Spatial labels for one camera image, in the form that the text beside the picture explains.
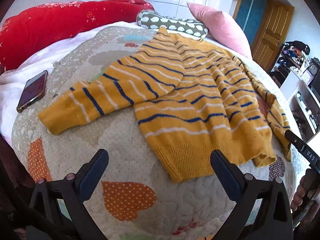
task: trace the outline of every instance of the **wooden door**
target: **wooden door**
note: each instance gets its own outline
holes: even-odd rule
[[[266,21],[252,44],[252,57],[266,72],[273,67],[289,31],[294,7],[278,2],[268,5]]]

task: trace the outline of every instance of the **sweater sleeve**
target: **sweater sleeve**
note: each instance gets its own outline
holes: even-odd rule
[[[165,37],[165,45],[152,42],[153,40],[144,45],[148,46],[149,51],[150,47],[155,48],[159,54],[159,48],[168,46],[168,41],[172,42],[170,36]],[[169,65],[162,60],[162,64],[159,64],[158,59],[142,54],[143,46],[138,53],[114,62],[95,82],[76,83],[38,114],[40,121],[52,134],[57,135],[70,127],[92,122],[114,110],[170,93],[184,75],[179,53],[169,47],[172,59],[180,63]]]

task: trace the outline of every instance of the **doorway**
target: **doorway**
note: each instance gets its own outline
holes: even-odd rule
[[[253,60],[269,72],[290,28],[294,7],[276,0],[238,0],[233,18],[244,31]]]

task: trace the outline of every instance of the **phone screen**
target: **phone screen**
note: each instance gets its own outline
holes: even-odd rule
[[[47,71],[43,71],[27,81],[20,97],[17,109],[21,106],[24,106],[28,102],[32,102],[42,93],[45,87],[47,73]]]

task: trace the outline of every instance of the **smartphone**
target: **smartphone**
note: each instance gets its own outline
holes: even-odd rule
[[[27,81],[17,106],[18,113],[43,98],[47,76],[48,72],[45,70]]]

